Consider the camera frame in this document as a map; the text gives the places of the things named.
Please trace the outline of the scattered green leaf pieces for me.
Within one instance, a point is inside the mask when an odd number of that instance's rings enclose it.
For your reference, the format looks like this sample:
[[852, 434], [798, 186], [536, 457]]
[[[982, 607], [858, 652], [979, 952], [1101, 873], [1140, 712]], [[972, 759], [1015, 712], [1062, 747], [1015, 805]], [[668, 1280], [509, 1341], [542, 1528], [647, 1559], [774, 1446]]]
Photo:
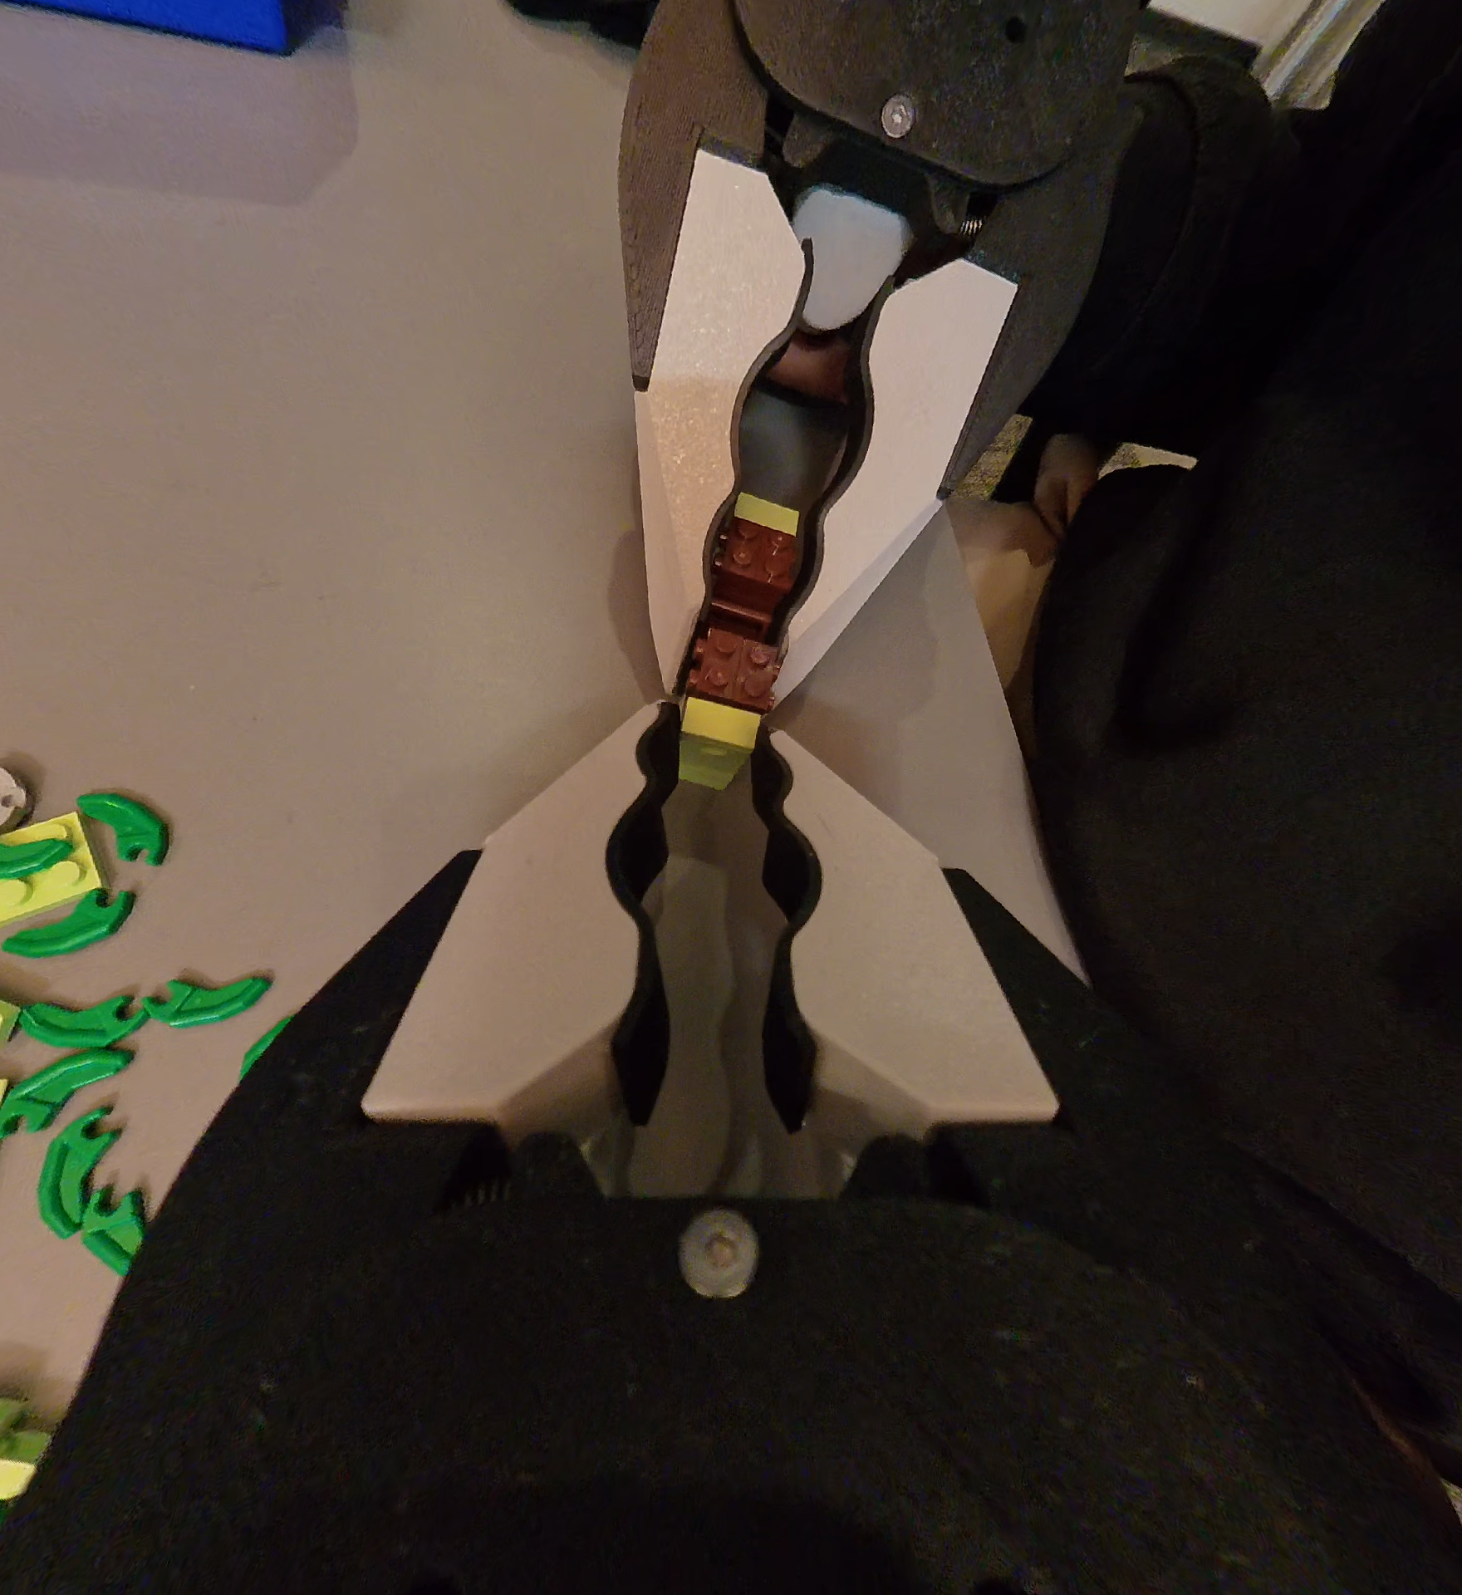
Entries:
[[[81, 835], [105, 835], [119, 844], [119, 868], [163, 868], [168, 861], [168, 818], [154, 805], [141, 805], [138, 792], [96, 786], [76, 792]], [[81, 895], [76, 913], [43, 913], [22, 929], [0, 929], [0, 952], [22, 964], [51, 964], [51, 957], [76, 957], [108, 941], [138, 913], [138, 890], [105, 890]], [[26, 1004], [26, 1026], [22, 1043], [51, 1046], [51, 1057], [26, 1076], [14, 1076], [14, 1103], [22, 1095], [43, 1096], [43, 1162], [38, 1162], [38, 1224], [61, 1242], [81, 1242], [81, 1254], [96, 1265], [108, 1265], [119, 1280], [132, 1273], [147, 1216], [141, 1216], [141, 1190], [108, 1190], [96, 1181], [105, 1147], [119, 1146], [119, 1130], [105, 1125], [108, 1112], [81, 1112], [76, 1125], [61, 1125], [65, 1103], [91, 1084], [108, 1084], [138, 1054], [132, 1043], [154, 1021], [154, 1026], [217, 1026], [242, 1021], [244, 1009], [259, 1009], [272, 988], [272, 973], [244, 973], [228, 988], [206, 982], [163, 982], [154, 992], [108, 992], [96, 1009], [61, 1009], [61, 1004]]]

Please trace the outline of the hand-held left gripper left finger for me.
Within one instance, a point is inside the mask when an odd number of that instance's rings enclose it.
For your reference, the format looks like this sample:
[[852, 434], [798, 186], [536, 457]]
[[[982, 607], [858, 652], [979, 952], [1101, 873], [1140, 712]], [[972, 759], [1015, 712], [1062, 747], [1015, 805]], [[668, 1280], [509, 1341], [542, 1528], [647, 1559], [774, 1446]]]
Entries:
[[647, 792], [634, 712], [488, 844], [360, 1095], [394, 1125], [609, 1130], [613, 1026], [643, 927], [609, 888], [609, 835]]

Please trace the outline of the blue plastic bin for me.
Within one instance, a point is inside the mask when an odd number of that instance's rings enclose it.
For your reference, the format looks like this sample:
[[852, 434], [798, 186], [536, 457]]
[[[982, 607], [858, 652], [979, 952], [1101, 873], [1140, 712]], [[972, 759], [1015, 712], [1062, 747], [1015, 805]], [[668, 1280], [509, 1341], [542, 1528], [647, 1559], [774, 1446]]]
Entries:
[[76, 14], [242, 49], [299, 49], [315, 24], [343, 17], [343, 0], [26, 0], [38, 14]]

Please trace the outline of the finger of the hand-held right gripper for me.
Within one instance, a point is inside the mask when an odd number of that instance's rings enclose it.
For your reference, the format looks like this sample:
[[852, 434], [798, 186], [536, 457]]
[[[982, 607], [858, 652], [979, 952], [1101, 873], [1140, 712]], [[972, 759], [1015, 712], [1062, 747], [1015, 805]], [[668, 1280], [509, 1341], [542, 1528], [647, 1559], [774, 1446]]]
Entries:
[[841, 630], [939, 519], [939, 489], [1010, 307], [1015, 286], [972, 259], [885, 288], [858, 351], [858, 434], [845, 440], [841, 477], [812, 519], [812, 579], [781, 630], [774, 701], [787, 701], [822, 667]]
[[634, 397], [647, 620], [682, 701], [713, 603], [713, 550], [738, 496], [744, 397], [787, 341], [812, 280], [766, 170], [693, 154], [655, 372]]

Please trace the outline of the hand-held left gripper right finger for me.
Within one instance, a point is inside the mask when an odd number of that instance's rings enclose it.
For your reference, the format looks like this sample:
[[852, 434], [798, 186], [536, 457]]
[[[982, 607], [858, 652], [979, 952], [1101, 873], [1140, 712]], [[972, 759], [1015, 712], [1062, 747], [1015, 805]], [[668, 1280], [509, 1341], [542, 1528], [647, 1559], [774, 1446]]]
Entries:
[[766, 1095], [781, 1130], [927, 1135], [1062, 1112], [1020, 1021], [963, 927], [946, 868], [768, 728], [753, 759], [781, 913], [766, 1004]]

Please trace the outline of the person's right hand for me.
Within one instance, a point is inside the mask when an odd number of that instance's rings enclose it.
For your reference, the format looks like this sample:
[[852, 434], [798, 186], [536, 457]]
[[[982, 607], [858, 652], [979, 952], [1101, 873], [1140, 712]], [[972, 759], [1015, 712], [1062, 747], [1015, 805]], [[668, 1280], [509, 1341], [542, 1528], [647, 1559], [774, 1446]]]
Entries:
[[798, 401], [798, 409], [858, 409], [858, 333], [798, 333], [768, 370], [756, 372], [756, 397]]

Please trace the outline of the person's leg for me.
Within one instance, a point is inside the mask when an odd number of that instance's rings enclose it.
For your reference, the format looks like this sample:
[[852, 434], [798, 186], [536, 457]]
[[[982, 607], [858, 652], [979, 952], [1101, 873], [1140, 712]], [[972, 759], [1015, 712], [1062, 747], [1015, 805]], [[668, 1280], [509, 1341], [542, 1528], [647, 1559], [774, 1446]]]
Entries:
[[1197, 457], [1156, 444], [1101, 453], [1083, 434], [1005, 425], [1005, 440], [979, 457], [979, 471], [946, 504], [1020, 759], [1032, 759], [1032, 607], [1054, 577], [1054, 550], [1083, 496], [1109, 471], [1152, 471], [1152, 465], [1188, 471]]

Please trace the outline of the brown brick assembly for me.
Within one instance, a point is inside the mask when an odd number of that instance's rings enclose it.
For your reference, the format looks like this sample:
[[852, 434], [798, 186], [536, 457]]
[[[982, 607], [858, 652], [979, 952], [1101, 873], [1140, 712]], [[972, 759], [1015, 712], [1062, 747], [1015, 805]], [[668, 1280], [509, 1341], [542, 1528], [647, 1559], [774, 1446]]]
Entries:
[[774, 539], [738, 526], [732, 508], [732, 526], [713, 543], [703, 620], [693, 630], [682, 701], [717, 701], [756, 720], [774, 712], [781, 607], [798, 566], [799, 566], [799, 529]]

